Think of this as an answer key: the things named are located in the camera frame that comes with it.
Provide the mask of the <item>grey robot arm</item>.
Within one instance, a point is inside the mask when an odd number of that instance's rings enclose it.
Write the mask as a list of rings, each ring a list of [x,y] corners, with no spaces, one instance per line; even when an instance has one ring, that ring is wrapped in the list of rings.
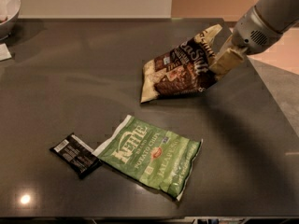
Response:
[[[236,23],[209,69],[225,76],[247,55],[272,47],[299,21],[299,0],[259,0]]]

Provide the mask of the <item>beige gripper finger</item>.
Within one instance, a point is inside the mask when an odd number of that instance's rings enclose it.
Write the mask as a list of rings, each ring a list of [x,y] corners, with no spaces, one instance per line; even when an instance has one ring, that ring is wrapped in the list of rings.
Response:
[[[217,77],[224,77],[232,69],[244,62],[246,51],[247,48],[234,45],[233,37],[230,35],[208,69]]]

